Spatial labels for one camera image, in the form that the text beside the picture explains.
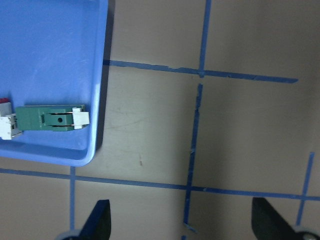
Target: blue plastic bin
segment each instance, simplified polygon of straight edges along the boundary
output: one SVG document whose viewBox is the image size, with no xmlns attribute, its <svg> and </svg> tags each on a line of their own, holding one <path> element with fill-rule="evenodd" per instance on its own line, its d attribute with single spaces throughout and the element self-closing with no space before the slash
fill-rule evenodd
<svg viewBox="0 0 320 240">
<path fill-rule="evenodd" d="M 0 156 L 68 166 L 94 157 L 108 0 L 1 0 L 0 98 L 85 104 L 90 125 L 0 139 Z"/>
</svg>

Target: blue grid line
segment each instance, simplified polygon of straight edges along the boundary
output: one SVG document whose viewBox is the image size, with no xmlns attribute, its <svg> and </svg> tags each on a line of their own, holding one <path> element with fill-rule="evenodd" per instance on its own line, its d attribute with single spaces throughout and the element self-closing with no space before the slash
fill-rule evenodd
<svg viewBox="0 0 320 240">
<path fill-rule="evenodd" d="M 200 76 L 200 78 L 203 78 L 205 76 L 205 63 L 206 63 L 206 51 L 207 51 L 211 3 L 212 3 L 211 0 L 205 1 L 201 48 L 200 48 L 200 61 L 199 61 L 199 76 Z"/>
<path fill-rule="evenodd" d="M 68 174 L 48 173 L 48 172 L 39 172 L 39 171 L 26 171 L 26 170 L 14 170 L 14 169 L 6 169 L 6 168 L 0 168 L 0 174 L 13 174 L 13 175 L 21 175 L 21 176 L 54 178 L 54 179 L 65 179 L 65 180 L 71 179 L 71 176 Z M 179 185 L 179 184 L 121 180 L 121 179 L 92 177 L 92 176 L 77 176 L 76 175 L 75 180 L 76 181 L 83 181 L 83 182 L 119 184 L 119 185 L 162 188 L 162 189 L 176 189 L 176 190 L 186 190 L 187 189 L 186 185 Z M 262 191 L 228 190 L 228 189 L 221 189 L 221 188 L 201 187 L 201 186 L 192 186 L 191 191 L 213 193 L 213 194 L 223 194 L 223 195 L 238 195 L 238 196 L 249 196 L 249 197 L 283 198 L 283 199 L 296 199 L 296 200 L 305 200 L 305 201 L 320 201 L 320 196 L 303 196 L 303 195 L 297 195 L 297 194 L 262 192 Z"/>
<path fill-rule="evenodd" d="M 187 176 L 187 182 L 186 182 L 187 189 L 185 192 L 185 200 L 184 200 L 183 223 L 193 232 L 195 232 L 194 229 L 189 226 L 189 212 L 190 212 L 190 201 L 191 201 L 191 186 L 192 186 L 192 180 L 193 180 L 194 168 L 195 168 L 198 127 L 199 127 L 199 117 L 200 117 L 199 110 L 200 110 L 201 100 L 202 100 L 202 91 L 203 91 L 203 85 L 199 84 L 197 88 L 197 97 L 195 101 L 190 160 L 189 160 L 188 176 Z"/>
<path fill-rule="evenodd" d="M 75 229 L 76 167 L 70 167 L 70 230 Z"/>
<path fill-rule="evenodd" d="M 302 196 L 307 196 L 307 193 L 308 193 L 309 182 L 310 182 L 310 177 L 311 177 L 311 170 L 312 170 L 312 166 L 313 166 L 313 163 L 314 163 L 314 157 L 315 157 L 315 153 L 314 152 L 310 152 L 308 165 L 307 165 L 307 168 L 306 168 L 306 173 L 305 173 L 305 178 L 304 178 Z M 296 217 L 296 223 L 295 223 L 295 225 L 297 225 L 297 226 L 300 226 L 300 224 L 301 224 L 302 216 L 303 216 L 303 213 L 304 213 L 304 208 L 305 208 L 305 200 L 301 199 L 299 210 L 298 210 L 298 215 Z"/>
<path fill-rule="evenodd" d="M 152 65 L 147 63 L 117 61 L 117 60 L 103 60 L 103 65 L 122 67 L 122 68 L 128 67 L 128 68 L 136 68 L 136 69 L 143 69 L 143 70 L 154 70 L 154 71 L 163 71 L 163 72 L 171 72 L 171 73 L 199 75 L 198 69 L 188 68 L 188 67 L 172 68 L 165 65 Z M 235 73 L 235 72 L 226 72 L 226 71 L 213 71 L 213 70 L 205 70 L 204 75 L 211 76 L 211 77 L 244 79 L 244 80 L 251 80 L 251 81 L 264 81 L 264 82 L 283 83 L 283 84 L 294 84 L 298 81 L 297 78 L 289 78 L 289 77 L 281 77 L 281 76 L 265 76 L 265 75 L 244 74 L 244 73 Z"/>
</svg>

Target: green terminal block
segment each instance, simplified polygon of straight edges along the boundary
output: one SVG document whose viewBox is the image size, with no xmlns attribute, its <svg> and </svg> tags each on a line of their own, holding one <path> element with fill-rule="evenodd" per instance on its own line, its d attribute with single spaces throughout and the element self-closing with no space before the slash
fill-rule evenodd
<svg viewBox="0 0 320 240">
<path fill-rule="evenodd" d="M 72 131 L 89 124 L 85 105 L 34 105 L 15 109 L 17 127 L 26 130 Z"/>
</svg>

